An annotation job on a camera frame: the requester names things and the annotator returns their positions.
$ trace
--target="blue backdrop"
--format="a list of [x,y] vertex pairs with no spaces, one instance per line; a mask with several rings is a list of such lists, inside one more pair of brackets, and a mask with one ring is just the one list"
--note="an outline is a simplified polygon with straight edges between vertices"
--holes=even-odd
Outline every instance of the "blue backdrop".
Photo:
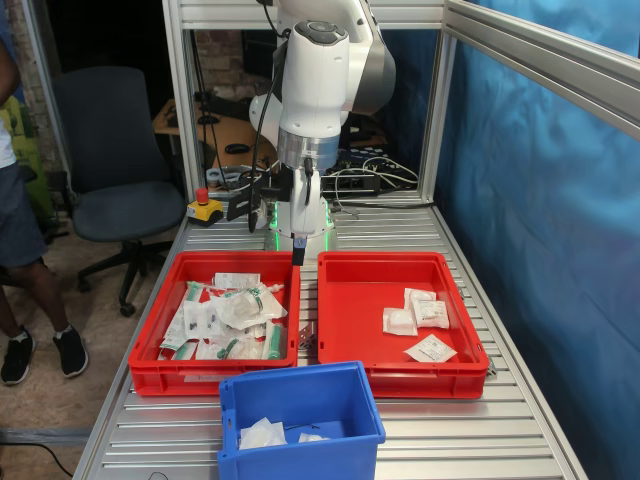
[[[478,3],[638,55],[638,0]],[[414,166],[434,38],[385,32]],[[459,45],[437,199],[588,475],[639,479],[640,144]]]

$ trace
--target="person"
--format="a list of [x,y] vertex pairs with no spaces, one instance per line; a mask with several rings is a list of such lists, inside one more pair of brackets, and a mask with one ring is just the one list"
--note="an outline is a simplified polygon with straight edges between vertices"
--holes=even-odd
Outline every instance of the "person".
[[[0,106],[20,85],[18,67],[0,39]],[[0,267],[24,288],[51,320],[53,342],[60,352],[65,377],[80,375],[89,355],[78,332],[69,324],[60,289],[41,258],[46,251],[42,234],[20,177],[11,136],[0,118]],[[0,287],[0,330],[9,337],[0,375],[5,385],[22,382],[36,342],[24,326],[18,326]]]

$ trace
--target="chair base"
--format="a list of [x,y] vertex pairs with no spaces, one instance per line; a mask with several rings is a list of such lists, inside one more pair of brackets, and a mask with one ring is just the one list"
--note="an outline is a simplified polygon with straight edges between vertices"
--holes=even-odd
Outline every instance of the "chair base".
[[160,252],[169,250],[171,244],[172,242],[160,242],[151,245],[143,245],[140,241],[123,242],[120,253],[105,258],[78,272],[78,290],[81,292],[91,290],[91,285],[89,285],[89,282],[86,280],[87,276],[128,263],[129,267],[124,276],[118,300],[120,301],[120,314],[123,317],[130,317],[135,313],[136,309],[133,305],[127,303],[127,296],[129,295],[129,290],[131,290],[131,285],[133,285],[133,280],[136,278],[136,274],[140,272],[140,276],[146,277],[147,264],[149,262],[162,266],[166,259],[160,255]]

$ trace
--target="blue bin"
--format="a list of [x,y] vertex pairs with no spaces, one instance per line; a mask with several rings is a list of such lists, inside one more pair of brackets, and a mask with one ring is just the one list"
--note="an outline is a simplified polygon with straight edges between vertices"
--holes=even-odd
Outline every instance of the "blue bin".
[[[385,432],[361,362],[247,373],[220,383],[221,480],[372,480]],[[238,450],[240,430],[282,422],[287,445]],[[301,433],[330,440],[298,443]]]

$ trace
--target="person's leg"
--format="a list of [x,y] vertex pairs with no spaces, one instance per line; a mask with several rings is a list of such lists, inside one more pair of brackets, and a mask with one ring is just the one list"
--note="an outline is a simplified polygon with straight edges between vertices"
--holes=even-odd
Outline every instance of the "person's leg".
[[5,385],[16,385],[27,378],[29,362],[36,348],[36,343],[29,332],[24,327],[20,328],[16,323],[2,287],[0,287],[0,330],[9,337],[0,378]]
[[[40,262],[46,245],[38,228],[17,164],[0,168],[0,265],[24,287],[47,314],[56,331],[53,337],[65,377],[80,375],[89,363],[78,332],[69,325],[55,278]],[[6,384],[26,378],[35,342],[25,330],[12,338],[2,368]],[[24,374],[19,376],[20,368]]]
[[0,330],[9,338],[17,337],[22,333],[2,287],[0,287]]
[[56,332],[62,332],[69,328],[60,288],[47,267],[40,262],[35,262],[22,267],[7,268],[7,272],[11,278],[31,294],[38,306],[51,320]]

